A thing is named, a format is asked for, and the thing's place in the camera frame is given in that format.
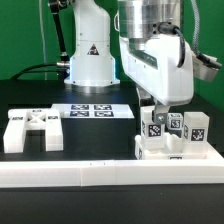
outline black table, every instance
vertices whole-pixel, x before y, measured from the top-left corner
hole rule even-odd
[[[57,81],[0,81],[0,160],[134,159],[140,133],[135,87],[102,95],[74,93]],[[63,119],[63,152],[47,153],[40,135],[29,135],[24,153],[5,155],[2,136],[12,108],[50,108],[52,103],[129,104],[135,119]],[[195,95],[173,112],[210,116],[208,141],[224,149],[223,113]],[[223,223],[224,185],[149,185],[0,189],[0,223]]]

